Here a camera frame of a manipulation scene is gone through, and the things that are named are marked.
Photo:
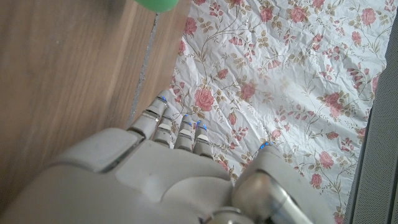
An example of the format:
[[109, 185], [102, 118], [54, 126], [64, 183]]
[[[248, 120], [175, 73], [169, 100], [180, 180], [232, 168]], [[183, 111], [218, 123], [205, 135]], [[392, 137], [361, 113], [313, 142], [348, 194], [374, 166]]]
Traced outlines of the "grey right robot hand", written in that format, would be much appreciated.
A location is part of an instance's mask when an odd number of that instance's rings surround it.
[[232, 181], [213, 159], [206, 123], [184, 116], [171, 140], [168, 96], [160, 92], [129, 129], [104, 129], [54, 158], [1, 222], [333, 223], [273, 142]]

